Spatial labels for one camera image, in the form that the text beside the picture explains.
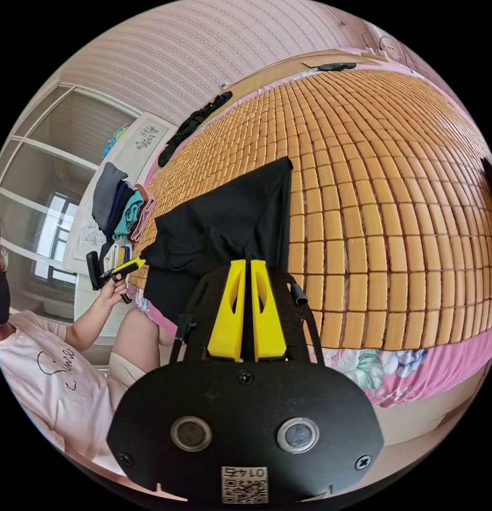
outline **printed number label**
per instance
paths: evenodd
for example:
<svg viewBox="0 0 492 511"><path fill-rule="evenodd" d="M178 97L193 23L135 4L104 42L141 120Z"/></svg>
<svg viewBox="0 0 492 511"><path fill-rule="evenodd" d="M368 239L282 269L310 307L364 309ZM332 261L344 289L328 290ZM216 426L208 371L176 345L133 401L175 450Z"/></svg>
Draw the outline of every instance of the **printed number label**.
<svg viewBox="0 0 492 511"><path fill-rule="evenodd" d="M221 467L224 504L267 504L269 502L266 467Z"/></svg>
<svg viewBox="0 0 492 511"><path fill-rule="evenodd" d="M267 479L267 469L265 467L223 467L221 477L226 479Z"/></svg>

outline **pink t-shirt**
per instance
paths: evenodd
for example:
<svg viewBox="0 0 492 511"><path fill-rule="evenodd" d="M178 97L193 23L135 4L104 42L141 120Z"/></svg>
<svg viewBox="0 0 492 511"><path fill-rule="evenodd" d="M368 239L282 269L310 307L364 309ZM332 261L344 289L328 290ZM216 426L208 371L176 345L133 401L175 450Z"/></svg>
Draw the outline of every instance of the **pink t-shirt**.
<svg viewBox="0 0 492 511"><path fill-rule="evenodd" d="M65 342L66 328L32 312L10 317L16 333L0 341L0 367L29 417L52 444L124 475L106 436L126 388Z"/></svg>

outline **qr code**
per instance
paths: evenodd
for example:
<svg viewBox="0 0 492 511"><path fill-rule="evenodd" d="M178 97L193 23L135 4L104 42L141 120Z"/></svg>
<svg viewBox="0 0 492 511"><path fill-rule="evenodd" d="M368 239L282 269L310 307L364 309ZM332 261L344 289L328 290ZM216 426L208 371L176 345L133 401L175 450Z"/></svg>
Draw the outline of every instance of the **qr code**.
<svg viewBox="0 0 492 511"><path fill-rule="evenodd" d="M224 504L266 504L267 479L223 479Z"/></svg>

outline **glass door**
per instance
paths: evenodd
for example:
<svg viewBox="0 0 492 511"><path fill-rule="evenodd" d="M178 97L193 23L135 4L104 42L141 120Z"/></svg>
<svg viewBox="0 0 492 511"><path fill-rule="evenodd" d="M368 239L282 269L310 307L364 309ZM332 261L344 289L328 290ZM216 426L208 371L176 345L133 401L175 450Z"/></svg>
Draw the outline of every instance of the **glass door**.
<svg viewBox="0 0 492 511"><path fill-rule="evenodd" d="M74 321L77 275L63 270L62 261L74 216L106 142L136 120L116 100L107 104L77 89L49 92L0 157L11 307L67 323Z"/></svg>

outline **pink bedsheet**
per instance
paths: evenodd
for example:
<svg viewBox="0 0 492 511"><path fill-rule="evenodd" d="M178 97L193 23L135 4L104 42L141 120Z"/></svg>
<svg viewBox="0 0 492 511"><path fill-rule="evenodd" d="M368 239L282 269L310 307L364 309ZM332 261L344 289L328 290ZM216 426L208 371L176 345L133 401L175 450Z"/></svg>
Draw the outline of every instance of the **pink bedsheet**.
<svg viewBox="0 0 492 511"><path fill-rule="evenodd" d="M351 53L361 50L343 48ZM417 75L402 64L384 63L382 66L358 65L358 68L387 69ZM205 129L230 109L248 99L281 85L282 83L308 76L316 71L307 71L298 75L278 80L272 84L243 97L230 104L218 116L200 126L176 150L180 151L194 136ZM469 117L451 98L451 102ZM145 184L148 184L159 171L155 162L150 169ZM155 323L164 327L171 335L175 335L177 327L167 320L148 300L143 298L143 291L129 287L130 296L136 305ZM389 408L400 403L417 401L440 394L453 388L474 375L492 358L492 328L482 334L458 344L447 344L429 350L383 351L364 350L331 350L323 349L326 366L331 367L349 377L363 389L373 405Z"/></svg>

